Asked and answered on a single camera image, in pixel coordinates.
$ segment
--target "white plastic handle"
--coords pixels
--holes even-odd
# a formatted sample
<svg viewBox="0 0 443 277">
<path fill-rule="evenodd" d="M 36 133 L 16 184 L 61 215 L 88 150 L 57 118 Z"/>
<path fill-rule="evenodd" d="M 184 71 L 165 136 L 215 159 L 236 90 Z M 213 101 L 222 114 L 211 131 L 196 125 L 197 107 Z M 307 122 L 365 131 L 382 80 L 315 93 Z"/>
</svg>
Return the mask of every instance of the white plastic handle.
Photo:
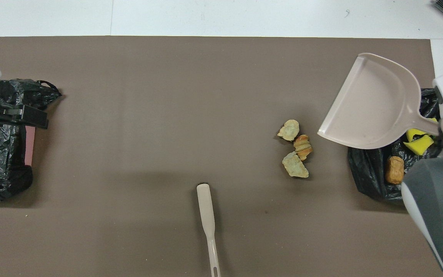
<svg viewBox="0 0 443 277">
<path fill-rule="evenodd" d="M 220 265 L 218 264 L 217 245 L 215 242 L 215 215 L 213 214 L 213 203 L 208 184 L 197 186 L 197 200 L 201 222 L 208 242 L 208 254 L 210 256 L 211 277 L 220 277 Z"/>
</svg>

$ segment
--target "brown table surface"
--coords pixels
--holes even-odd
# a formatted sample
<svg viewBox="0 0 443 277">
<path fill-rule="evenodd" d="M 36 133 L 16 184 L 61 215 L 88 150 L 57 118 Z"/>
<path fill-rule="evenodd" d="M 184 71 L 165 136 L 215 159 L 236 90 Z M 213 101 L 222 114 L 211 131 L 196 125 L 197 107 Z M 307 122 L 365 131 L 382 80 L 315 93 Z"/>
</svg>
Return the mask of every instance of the brown table surface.
<svg viewBox="0 0 443 277">
<path fill-rule="evenodd" d="M 212 189 L 223 276 L 440 276 L 402 207 L 359 193 L 316 132 L 357 54 L 434 78 L 428 40 L 0 37 L 2 79 L 65 97 L 28 191 L 0 203 L 0 276 L 209 276 L 195 186 Z M 296 119 L 308 179 L 281 164 Z"/>
</svg>

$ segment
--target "trash bag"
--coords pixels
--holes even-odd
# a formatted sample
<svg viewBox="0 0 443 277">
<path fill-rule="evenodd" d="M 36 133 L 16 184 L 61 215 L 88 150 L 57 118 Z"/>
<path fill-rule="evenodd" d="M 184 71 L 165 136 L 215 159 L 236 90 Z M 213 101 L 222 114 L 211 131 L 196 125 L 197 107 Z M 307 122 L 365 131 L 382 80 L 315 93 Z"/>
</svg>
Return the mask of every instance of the trash bag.
<svg viewBox="0 0 443 277">
<path fill-rule="evenodd" d="M 420 114 L 428 118 L 440 120 L 438 99 L 433 89 L 421 90 Z M 405 147 L 406 135 L 395 142 L 379 149 L 348 148 L 348 163 L 359 192 L 375 199 L 387 202 L 402 203 L 401 185 L 385 180 L 385 165 L 391 156 L 404 160 L 405 172 L 419 160 L 443 157 L 443 137 L 434 137 L 432 144 L 422 156 L 415 155 Z"/>
<path fill-rule="evenodd" d="M 60 96 L 59 90 L 46 81 L 0 80 L 0 103 L 23 104 L 44 110 Z M 0 126 L 0 200 L 20 193 L 32 184 L 32 167 L 25 165 L 25 145 L 25 126 Z"/>
</svg>

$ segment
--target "dustpan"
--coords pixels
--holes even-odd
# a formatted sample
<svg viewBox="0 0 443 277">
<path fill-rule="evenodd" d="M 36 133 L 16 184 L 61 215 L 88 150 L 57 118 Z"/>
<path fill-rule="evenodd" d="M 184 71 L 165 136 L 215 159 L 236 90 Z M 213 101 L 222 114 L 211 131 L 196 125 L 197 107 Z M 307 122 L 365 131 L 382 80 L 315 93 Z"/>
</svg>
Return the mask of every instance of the dustpan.
<svg viewBox="0 0 443 277">
<path fill-rule="evenodd" d="M 438 123 L 420 115 L 416 77 L 387 58 L 362 53 L 319 128 L 322 137 L 358 149 L 391 144 L 409 128 L 438 135 Z"/>
</svg>

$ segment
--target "white floor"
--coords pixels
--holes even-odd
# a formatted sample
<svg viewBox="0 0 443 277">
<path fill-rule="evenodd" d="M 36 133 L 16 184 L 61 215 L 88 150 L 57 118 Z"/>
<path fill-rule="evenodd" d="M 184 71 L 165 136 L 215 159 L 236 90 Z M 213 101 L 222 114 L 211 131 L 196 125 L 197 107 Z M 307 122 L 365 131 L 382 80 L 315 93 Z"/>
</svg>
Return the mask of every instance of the white floor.
<svg viewBox="0 0 443 277">
<path fill-rule="evenodd" d="M 428 38 L 443 74 L 431 0 L 0 0 L 0 37 L 37 35 Z"/>
</svg>

